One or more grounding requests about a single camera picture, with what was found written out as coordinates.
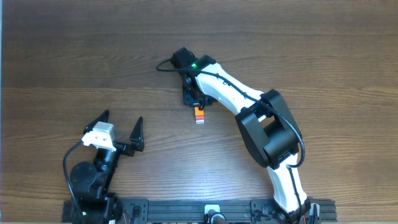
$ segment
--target small orange object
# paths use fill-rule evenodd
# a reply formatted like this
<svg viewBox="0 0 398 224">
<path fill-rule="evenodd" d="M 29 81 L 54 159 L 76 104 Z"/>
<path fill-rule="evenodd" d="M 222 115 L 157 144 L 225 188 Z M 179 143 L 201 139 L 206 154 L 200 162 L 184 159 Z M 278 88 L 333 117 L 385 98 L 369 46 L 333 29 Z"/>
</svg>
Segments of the small orange object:
<svg viewBox="0 0 398 224">
<path fill-rule="evenodd" d="M 195 107 L 195 120 L 197 124 L 204 124 L 205 123 L 205 111 L 199 110 L 199 107 Z"/>
</svg>

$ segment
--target wooden surface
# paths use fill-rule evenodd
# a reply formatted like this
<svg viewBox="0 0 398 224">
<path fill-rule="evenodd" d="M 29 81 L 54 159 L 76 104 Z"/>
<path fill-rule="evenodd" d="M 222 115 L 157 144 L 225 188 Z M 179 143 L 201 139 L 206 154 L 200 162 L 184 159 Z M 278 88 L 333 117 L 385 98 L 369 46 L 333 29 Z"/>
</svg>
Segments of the wooden surface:
<svg viewBox="0 0 398 224">
<path fill-rule="evenodd" d="M 303 189 L 340 221 L 398 220 L 398 2 L 4 0 L 3 221 L 59 222 L 62 158 L 109 109 L 118 139 L 144 117 L 144 152 L 112 191 L 150 200 L 271 198 L 268 173 L 220 104 L 196 125 L 176 73 L 182 46 L 248 86 L 280 91 L 307 146 Z M 79 148 L 69 169 L 92 160 Z"/>
</svg>

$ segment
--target table top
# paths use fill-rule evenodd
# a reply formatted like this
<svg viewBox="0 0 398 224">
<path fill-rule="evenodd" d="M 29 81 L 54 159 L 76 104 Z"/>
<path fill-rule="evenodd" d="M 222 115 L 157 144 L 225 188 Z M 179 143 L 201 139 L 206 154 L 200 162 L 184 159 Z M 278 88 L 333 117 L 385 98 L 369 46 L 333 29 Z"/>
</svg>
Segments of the table top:
<svg viewBox="0 0 398 224">
<path fill-rule="evenodd" d="M 144 152 L 113 179 L 120 197 L 272 198 L 233 114 L 215 103 L 195 124 L 179 75 L 155 70 L 183 46 L 282 93 L 309 197 L 336 200 L 340 221 L 397 220 L 397 11 L 388 0 L 5 0 L 2 220 L 60 221 L 62 158 L 105 109 L 121 141 L 144 117 Z M 79 148 L 68 168 L 95 151 Z"/>
</svg>

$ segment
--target power cord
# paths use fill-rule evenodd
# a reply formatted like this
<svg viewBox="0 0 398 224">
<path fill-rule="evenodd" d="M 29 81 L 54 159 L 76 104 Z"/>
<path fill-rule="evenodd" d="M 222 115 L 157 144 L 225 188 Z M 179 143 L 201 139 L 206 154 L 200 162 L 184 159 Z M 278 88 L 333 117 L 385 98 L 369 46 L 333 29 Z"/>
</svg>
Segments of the power cord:
<svg viewBox="0 0 398 224">
<path fill-rule="evenodd" d="M 274 114 L 275 116 L 277 116 L 279 119 L 283 120 L 288 126 L 289 128 L 293 131 L 294 136 L 296 137 L 298 143 L 300 144 L 300 152 L 301 152 L 301 156 L 300 156 L 300 160 L 297 164 L 295 165 L 291 165 L 291 164 L 287 164 L 286 167 L 289 170 L 289 174 L 290 174 L 290 178 L 292 179 L 292 183 L 293 183 L 293 189 L 295 192 L 295 195 L 297 197 L 297 201 L 298 201 L 298 220 L 300 221 L 300 217 L 301 217 L 301 212 L 302 212 L 302 208 L 301 208 L 301 200 L 300 200 L 300 196 L 299 193 L 297 192 L 297 188 L 296 188 L 296 183 L 294 181 L 294 177 L 293 177 L 293 171 L 292 168 L 298 168 L 300 167 L 305 159 L 305 146 L 304 146 L 304 142 L 303 139 L 301 138 L 301 136 L 299 135 L 299 132 L 294 128 L 293 124 L 290 123 L 282 114 L 280 114 L 277 110 L 275 110 L 273 107 L 269 106 L 268 104 L 257 100 L 251 96 L 249 96 L 246 92 L 242 91 L 241 89 L 239 89 L 234 83 L 232 83 L 231 81 L 229 81 L 227 78 L 222 77 L 221 75 L 219 75 L 218 73 L 212 73 L 212 72 L 206 72 L 203 70 L 194 70 L 194 69 L 188 69 L 188 68 L 175 68 L 175 69 L 162 69 L 160 68 L 160 66 L 162 66 L 163 64 L 169 62 L 170 59 L 164 60 L 163 62 L 160 62 L 158 65 L 156 65 L 156 70 L 160 71 L 160 72 L 193 72 L 193 73 L 201 73 L 201 74 L 205 74 L 205 75 L 210 75 L 216 78 L 219 78 L 221 80 L 223 80 L 225 83 L 227 83 L 229 86 L 233 87 L 236 91 L 238 91 L 240 94 L 242 94 L 245 98 L 258 103 L 261 107 L 263 107 L 264 109 L 266 109 L 268 112 L 271 112 L 272 114 Z"/>
<path fill-rule="evenodd" d="M 77 203 L 77 199 L 75 197 L 75 194 L 73 193 L 72 185 L 70 184 L 70 179 L 68 175 L 68 169 L 67 169 L 67 160 L 71 152 L 73 152 L 77 147 L 79 147 L 83 143 L 82 140 L 78 141 L 74 146 L 72 146 L 67 153 L 65 153 L 65 156 L 63 157 L 63 174 L 65 174 L 65 180 L 67 181 L 67 185 L 70 191 L 70 195 L 72 196 L 72 202 L 75 204 L 76 207 L 76 212 L 79 214 L 81 217 L 81 222 L 84 224 L 84 219 L 83 219 L 83 214 L 81 212 L 80 206 Z"/>
</svg>

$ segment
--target white plastic part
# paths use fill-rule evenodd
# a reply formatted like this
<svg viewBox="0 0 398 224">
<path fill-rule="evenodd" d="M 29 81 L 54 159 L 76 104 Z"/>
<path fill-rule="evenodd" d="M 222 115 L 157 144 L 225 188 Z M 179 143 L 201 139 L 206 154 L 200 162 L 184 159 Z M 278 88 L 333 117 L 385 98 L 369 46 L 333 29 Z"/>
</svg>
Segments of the white plastic part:
<svg viewBox="0 0 398 224">
<path fill-rule="evenodd" d="M 243 92 L 246 92 L 249 96 L 260 100 L 260 95 L 263 92 L 259 90 L 253 90 L 252 88 L 243 85 L 241 82 L 237 81 L 234 77 L 226 73 L 221 65 L 215 63 L 214 65 L 208 65 L 202 71 L 211 72 L 211 73 L 218 73 L 220 76 L 227 78 L 230 82 L 234 83 L 239 89 Z M 206 75 L 206 74 L 199 74 L 196 77 L 197 84 L 200 90 L 209 96 L 212 96 L 220 103 L 222 103 L 225 107 L 227 107 L 234 115 L 237 115 L 241 112 L 243 107 L 250 107 L 254 104 L 253 101 L 246 99 L 243 97 L 240 92 L 236 91 L 233 87 L 228 86 L 222 79 Z"/>
<path fill-rule="evenodd" d="M 280 163 L 279 168 L 276 170 L 273 170 L 271 167 L 267 167 L 272 185 L 274 186 L 274 199 L 279 206 L 288 213 L 291 211 L 296 211 L 296 209 L 299 208 L 297 196 L 294 194 L 292 178 L 290 177 L 289 170 L 286 167 L 287 164 L 296 164 L 297 157 L 297 154 L 294 156 L 289 156 Z M 304 204 L 304 201 L 307 199 L 307 194 L 301 187 L 297 168 L 292 168 L 292 172 L 297 192 L 300 195 L 301 204 Z"/>
<path fill-rule="evenodd" d="M 85 146 L 92 144 L 97 148 L 116 151 L 116 148 L 113 146 L 113 129 L 113 124 L 98 121 L 93 130 L 86 133 L 81 140 Z"/>
</svg>

